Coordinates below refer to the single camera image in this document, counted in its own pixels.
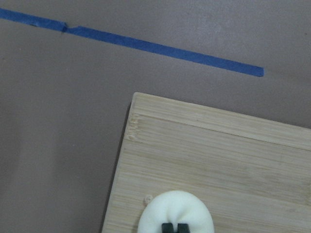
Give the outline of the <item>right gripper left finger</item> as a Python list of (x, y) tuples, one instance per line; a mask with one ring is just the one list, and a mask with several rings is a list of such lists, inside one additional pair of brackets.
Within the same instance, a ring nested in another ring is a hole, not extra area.
[(173, 233), (173, 224), (172, 223), (163, 223), (161, 225), (162, 233)]

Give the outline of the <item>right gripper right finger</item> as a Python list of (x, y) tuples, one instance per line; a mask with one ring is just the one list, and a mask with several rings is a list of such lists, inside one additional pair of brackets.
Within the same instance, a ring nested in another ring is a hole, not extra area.
[(178, 223), (177, 233), (189, 233), (189, 225), (187, 223)]

